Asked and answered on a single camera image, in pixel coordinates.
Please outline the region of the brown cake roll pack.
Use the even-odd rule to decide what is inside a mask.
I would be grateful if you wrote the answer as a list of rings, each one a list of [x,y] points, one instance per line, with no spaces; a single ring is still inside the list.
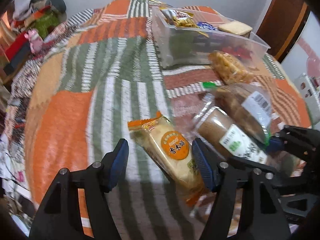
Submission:
[[[267,154],[219,107],[204,107],[194,116],[194,131],[224,158],[236,156],[260,164]]]

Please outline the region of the brown bread bag green clip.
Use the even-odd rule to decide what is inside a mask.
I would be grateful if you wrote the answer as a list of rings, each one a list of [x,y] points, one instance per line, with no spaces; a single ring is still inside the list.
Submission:
[[[262,88],[234,83],[218,86],[204,82],[212,95],[212,102],[220,107],[247,135],[267,146],[271,136],[272,105],[270,96]]]

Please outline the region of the orange label pastry pack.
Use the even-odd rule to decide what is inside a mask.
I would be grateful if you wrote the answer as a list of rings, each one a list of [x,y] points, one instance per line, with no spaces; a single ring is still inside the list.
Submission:
[[[130,137],[175,183],[188,206],[204,194],[204,182],[197,169],[191,145],[161,112],[152,119],[127,123]]]

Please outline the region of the round cracker pack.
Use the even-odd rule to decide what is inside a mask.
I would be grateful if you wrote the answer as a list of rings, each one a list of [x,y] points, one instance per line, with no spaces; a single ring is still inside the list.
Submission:
[[[229,53],[215,50],[209,54],[208,59],[213,70],[227,85],[251,83],[253,80],[253,73],[239,59]]]

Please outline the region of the green snack bag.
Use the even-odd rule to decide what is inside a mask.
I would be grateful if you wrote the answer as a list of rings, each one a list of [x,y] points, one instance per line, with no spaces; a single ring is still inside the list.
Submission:
[[[169,37],[169,49],[174,60],[184,59],[191,54],[194,38],[192,31],[178,30]]]

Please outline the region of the square toast cracker pack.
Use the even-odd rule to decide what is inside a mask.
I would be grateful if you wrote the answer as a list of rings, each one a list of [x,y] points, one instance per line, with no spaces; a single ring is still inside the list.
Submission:
[[[250,27],[247,24],[244,24],[239,21],[232,21],[228,23],[224,23],[218,26],[219,31],[223,31],[226,33],[243,36],[243,37],[249,37],[251,31],[253,30],[252,27]]]

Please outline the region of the blue snack bag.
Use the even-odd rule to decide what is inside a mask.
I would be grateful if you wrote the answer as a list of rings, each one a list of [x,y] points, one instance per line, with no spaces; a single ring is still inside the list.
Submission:
[[[216,27],[207,22],[197,22],[196,24],[200,29],[205,30],[218,30]]]

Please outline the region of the red snack bag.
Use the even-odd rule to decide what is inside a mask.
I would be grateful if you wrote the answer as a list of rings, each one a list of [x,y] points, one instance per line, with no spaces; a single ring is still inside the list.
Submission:
[[[251,51],[243,46],[237,46],[237,47],[226,46],[226,47],[222,47],[221,50],[237,58],[242,58],[247,60],[252,58]]]

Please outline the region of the orange puffs snack bag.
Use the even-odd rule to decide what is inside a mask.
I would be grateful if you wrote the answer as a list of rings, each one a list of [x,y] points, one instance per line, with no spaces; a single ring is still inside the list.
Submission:
[[[166,22],[181,28],[197,28],[193,15],[176,9],[161,9]]]

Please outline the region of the wooden wardrobe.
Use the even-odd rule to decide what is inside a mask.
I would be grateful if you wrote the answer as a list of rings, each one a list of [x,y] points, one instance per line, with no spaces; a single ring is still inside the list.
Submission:
[[[268,53],[282,62],[298,40],[310,15],[304,0],[272,0],[257,31],[271,48]]]

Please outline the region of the clear plastic storage box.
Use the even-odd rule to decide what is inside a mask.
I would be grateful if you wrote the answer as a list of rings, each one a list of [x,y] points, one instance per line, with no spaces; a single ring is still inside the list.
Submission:
[[[181,28],[170,25],[166,22],[161,12],[162,8],[152,7],[152,34],[159,51],[159,58],[162,67],[173,68],[180,65],[205,65],[210,64],[208,56],[215,50],[222,51],[222,47],[243,46],[251,51],[251,59],[240,59],[247,66],[264,57],[270,46],[256,33],[251,31],[249,37],[238,36],[223,31],[219,31],[218,26],[224,23],[236,21],[221,14],[200,10],[190,10],[186,8],[166,8],[176,9],[193,15],[193,20],[197,22],[207,22],[218,30],[205,30],[200,28]],[[169,37],[176,31],[192,31],[197,36],[194,38],[193,48],[189,57],[174,60],[169,49]]]

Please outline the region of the patchwork striped bedspread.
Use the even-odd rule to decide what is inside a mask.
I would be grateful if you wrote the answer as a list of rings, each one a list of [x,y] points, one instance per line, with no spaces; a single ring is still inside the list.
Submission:
[[[196,239],[185,195],[129,138],[127,122],[160,111],[191,141],[191,119],[201,108],[205,81],[223,84],[207,64],[162,66],[153,0],[113,0],[58,25],[48,48],[25,62],[11,85],[5,117],[11,171],[37,211],[58,172],[80,170],[101,159],[120,138],[130,153],[124,180],[108,197],[123,239]],[[307,107],[275,59],[256,60],[252,83],[271,98],[270,132],[284,125],[311,127]]]

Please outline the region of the red gift box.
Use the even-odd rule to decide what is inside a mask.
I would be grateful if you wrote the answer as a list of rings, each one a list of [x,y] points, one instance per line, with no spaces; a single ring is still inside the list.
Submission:
[[[28,42],[26,32],[21,33],[16,40],[4,51],[7,59],[11,61],[20,49]]]

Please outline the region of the pink plush toy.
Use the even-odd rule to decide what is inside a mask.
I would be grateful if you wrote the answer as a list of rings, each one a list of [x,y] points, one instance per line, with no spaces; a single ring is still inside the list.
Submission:
[[[30,29],[24,34],[24,37],[29,41],[31,53],[38,54],[43,46],[43,39],[39,32],[36,29]]]

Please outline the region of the green cardboard box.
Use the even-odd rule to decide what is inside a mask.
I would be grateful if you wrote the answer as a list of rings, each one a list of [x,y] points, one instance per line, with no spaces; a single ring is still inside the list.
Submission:
[[[38,31],[42,39],[45,39],[59,24],[60,21],[57,14],[50,11],[37,19],[31,27]]]

